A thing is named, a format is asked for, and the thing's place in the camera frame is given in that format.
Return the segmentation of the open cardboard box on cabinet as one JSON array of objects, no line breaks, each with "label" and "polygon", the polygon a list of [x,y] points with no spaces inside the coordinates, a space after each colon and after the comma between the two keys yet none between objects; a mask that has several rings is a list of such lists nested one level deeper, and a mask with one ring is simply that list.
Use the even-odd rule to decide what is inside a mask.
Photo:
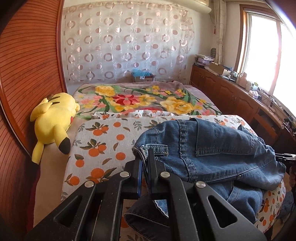
[{"label": "open cardboard box on cabinet", "polygon": [[226,67],[224,67],[223,65],[216,64],[213,62],[210,63],[209,68],[210,70],[212,70],[213,72],[221,76],[228,76],[231,73],[231,71]]}]

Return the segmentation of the yellow Pikachu plush toy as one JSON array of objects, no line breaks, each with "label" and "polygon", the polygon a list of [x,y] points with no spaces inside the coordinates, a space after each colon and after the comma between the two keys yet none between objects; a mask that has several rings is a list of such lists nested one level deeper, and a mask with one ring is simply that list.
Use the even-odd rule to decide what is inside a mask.
[{"label": "yellow Pikachu plush toy", "polygon": [[52,143],[63,154],[70,153],[71,141],[67,130],[79,110],[80,106],[74,97],[65,92],[43,99],[33,109],[30,121],[35,123],[37,143],[33,149],[32,162],[39,164],[44,146]]}]

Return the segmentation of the window with wooden frame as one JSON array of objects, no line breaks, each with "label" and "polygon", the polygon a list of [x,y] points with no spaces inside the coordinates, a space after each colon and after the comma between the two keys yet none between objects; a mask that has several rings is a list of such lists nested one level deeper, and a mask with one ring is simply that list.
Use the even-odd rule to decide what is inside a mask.
[{"label": "window with wooden frame", "polygon": [[295,113],[295,31],[259,6],[240,5],[240,18],[236,69]]}]

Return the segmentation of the orange print bed quilt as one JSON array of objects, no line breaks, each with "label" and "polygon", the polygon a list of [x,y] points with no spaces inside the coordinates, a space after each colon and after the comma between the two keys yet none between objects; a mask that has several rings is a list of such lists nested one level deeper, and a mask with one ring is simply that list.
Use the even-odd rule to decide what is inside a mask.
[{"label": "orange print bed quilt", "polygon": [[[106,119],[94,114],[92,119],[78,127],[67,162],[61,202],[86,181],[101,183],[113,174],[123,171],[126,162],[133,160],[132,147],[140,135],[158,123],[170,120],[200,118],[221,126],[238,129],[240,125],[257,135],[244,119],[237,115],[174,115],[165,111],[137,110],[129,114],[107,114]],[[271,228],[282,209],[286,189],[284,180],[272,191],[266,192],[255,223],[261,232]],[[125,222],[125,213],[135,203],[125,200],[122,212],[120,240],[149,240]]]}]

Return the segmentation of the blue denim jeans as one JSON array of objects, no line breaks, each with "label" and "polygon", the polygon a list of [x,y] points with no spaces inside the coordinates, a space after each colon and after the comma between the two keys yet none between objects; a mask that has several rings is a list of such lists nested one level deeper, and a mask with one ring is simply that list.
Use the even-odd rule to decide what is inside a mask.
[{"label": "blue denim jeans", "polygon": [[207,120],[171,120],[145,131],[133,152],[156,160],[183,181],[203,181],[255,222],[266,191],[276,189],[286,167],[264,140],[243,126],[230,128]]}]

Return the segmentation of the cardboard box with blue cloth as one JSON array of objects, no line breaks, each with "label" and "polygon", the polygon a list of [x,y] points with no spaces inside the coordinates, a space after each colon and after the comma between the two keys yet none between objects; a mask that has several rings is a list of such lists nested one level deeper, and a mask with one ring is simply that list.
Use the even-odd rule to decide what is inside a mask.
[{"label": "cardboard box with blue cloth", "polygon": [[155,76],[147,71],[142,71],[139,69],[133,69],[132,71],[132,80],[135,83],[138,82],[153,82]]}]

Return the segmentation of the stack of papers and books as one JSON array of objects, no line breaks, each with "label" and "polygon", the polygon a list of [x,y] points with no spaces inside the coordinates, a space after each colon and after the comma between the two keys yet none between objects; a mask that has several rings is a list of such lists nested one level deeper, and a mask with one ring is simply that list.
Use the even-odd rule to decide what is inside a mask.
[{"label": "stack of papers and books", "polygon": [[199,66],[209,66],[210,63],[215,62],[215,58],[201,54],[195,55],[195,64]]}]

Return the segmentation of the beige window curtain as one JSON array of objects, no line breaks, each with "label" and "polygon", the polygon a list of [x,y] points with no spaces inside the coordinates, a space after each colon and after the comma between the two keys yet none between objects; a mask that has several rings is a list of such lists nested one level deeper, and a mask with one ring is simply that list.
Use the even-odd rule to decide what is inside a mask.
[{"label": "beige window curtain", "polygon": [[224,64],[224,37],[226,33],[227,9],[226,1],[214,0],[214,19],[216,35],[216,63]]}]

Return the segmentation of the pink white jug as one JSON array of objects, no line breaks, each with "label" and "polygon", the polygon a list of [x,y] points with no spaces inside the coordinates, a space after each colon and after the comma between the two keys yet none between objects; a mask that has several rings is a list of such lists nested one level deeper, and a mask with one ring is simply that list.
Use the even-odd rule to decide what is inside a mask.
[{"label": "pink white jug", "polygon": [[236,84],[239,85],[242,88],[246,88],[247,85],[247,74],[245,72],[242,72],[238,75]]}]

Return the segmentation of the circle pattern sheer curtain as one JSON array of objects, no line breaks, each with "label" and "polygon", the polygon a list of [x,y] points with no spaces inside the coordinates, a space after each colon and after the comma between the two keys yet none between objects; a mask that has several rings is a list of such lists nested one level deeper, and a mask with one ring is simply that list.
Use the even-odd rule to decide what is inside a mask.
[{"label": "circle pattern sheer curtain", "polygon": [[98,1],[64,6],[61,50],[68,84],[131,81],[134,72],[184,80],[195,31],[176,5]]}]

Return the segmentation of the white air conditioner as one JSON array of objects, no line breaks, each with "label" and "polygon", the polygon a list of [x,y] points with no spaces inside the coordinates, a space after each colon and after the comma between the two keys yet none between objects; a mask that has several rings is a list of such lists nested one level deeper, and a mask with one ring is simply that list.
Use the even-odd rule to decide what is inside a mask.
[{"label": "white air conditioner", "polygon": [[132,3],[153,3],[153,4],[169,4],[179,6],[181,8],[192,9],[203,14],[209,14],[212,9],[209,7],[209,1],[196,0],[143,0],[132,1]]}]

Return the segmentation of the floral pink blanket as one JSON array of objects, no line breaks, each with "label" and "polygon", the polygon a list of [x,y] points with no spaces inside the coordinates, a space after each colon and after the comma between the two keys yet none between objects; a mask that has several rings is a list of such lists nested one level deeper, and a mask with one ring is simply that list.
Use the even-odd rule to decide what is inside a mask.
[{"label": "floral pink blanket", "polygon": [[180,82],[83,84],[73,94],[80,105],[78,117],[107,119],[137,110],[167,111],[175,115],[221,115],[203,93]]}]

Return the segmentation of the long wooden side cabinet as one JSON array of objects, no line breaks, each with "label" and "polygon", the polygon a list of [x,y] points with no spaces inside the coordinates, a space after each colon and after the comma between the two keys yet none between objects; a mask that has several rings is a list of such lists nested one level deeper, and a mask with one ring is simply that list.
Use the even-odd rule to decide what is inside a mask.
[{"label": "long wooden side cabinet", "polygon": [[258,101],[236,83],[196,65],[192,66],[190,84],[210,98],[222,114],[242,117],[276,153],[295,153],[294,137],[266,100]]}]

